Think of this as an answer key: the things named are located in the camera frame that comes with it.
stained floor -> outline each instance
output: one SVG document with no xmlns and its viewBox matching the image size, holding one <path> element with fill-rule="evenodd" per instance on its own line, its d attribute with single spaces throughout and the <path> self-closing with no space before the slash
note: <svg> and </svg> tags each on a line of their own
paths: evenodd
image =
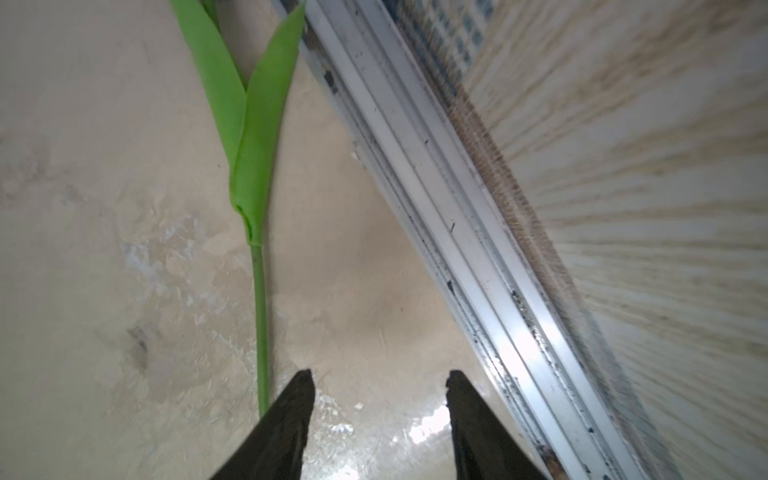
<svg viewBox="0 0 768 480">
<path fill-rule="evenodd" d="M 221 15 L 250 70 L 276 14 Z M 0 38 L 0 475 L 207 478 L 257 421 L 253 291 L 170 7 L 3 2 Z M 449 370 L 501 403 L 354 150 L 300 60 L 267 247 L 276 387 L 313 369 L 304 478 L 450 478 Z"/>
</svg>

metal track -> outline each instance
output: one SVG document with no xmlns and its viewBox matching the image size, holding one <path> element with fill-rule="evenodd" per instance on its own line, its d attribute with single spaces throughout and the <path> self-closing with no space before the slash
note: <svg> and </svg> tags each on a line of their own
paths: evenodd
<svg viewBox="0 0 768 480">
<path fill-rule="evenodd" d="M 572 480 L 645 478 L 380 1 L 306 16 L 304 58 L 528 440 Z"/>
</svg>

